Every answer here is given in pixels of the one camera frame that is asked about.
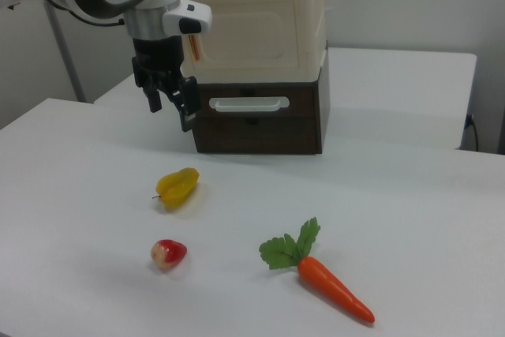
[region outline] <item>orange carrot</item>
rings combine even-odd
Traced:
[[[368,323],[376,318],[361,301],[359,301],[339,279],[324,267],[316,258],[307,256],[298,263],[298,274],[315,290],[344,308],[355,317]]]
[[[300,277],[320,294],[355,317],[373,323],[376,318],[370,309],[365,307],[323,264],[309,256],[319,230],[320,226],[314,217],[301,227],[296,242],[291,236],[284,234],[283,237],[272,238],[261,244],[261,259],[271,270],[297,267]]]

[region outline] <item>plastic storage bin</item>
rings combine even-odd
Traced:
[[[184,38],[181,70],[199,84],[313,82],[326,47],[324,0],[194,0],[211,31]]]

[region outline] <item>green leaf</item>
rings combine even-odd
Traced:
[[[298,252],[297,243],[288,234],[284,234],[284,241],[286,242],[286,252],[291,254],[295,260],[300,260],[300,252]]]
[[[310,249],[312,248],[312,244],[316,241],[316,236],[320,229],[321,227],[317,224],[317,219],[315,217],[303,224],[297,241],[300,258],[304,258],[310,254]]]
[[[284,238],[272,238],[260,246],[261,259],[271,270],[297,266],[299,259],[297,252],[295,255],[296,250],[297,246],[288,234],[285,234]]]

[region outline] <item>white table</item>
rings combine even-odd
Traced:
[[[423,51],[330,48],[331,106],[341,136],[459,148],[476,56]],[[96,105],[148,112],[133,76]],[[177,111],[162,94],[162,113]]]
[[[12,337],[505,334],[505,160],[337,135],[314,156],[199,155],[177,118],[47,100],[0,131],[0,330]],[[200,183],[167,214],[164,174]],[[270,272],[260,243],[322,226],[312,254],[371,328]],[[189,254],[162,275],[161,238]]]

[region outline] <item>drawer handle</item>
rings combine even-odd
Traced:
[[[287,108],[290,100],[285,96],[211,98],[208,105],[218,112],[275,112]]]

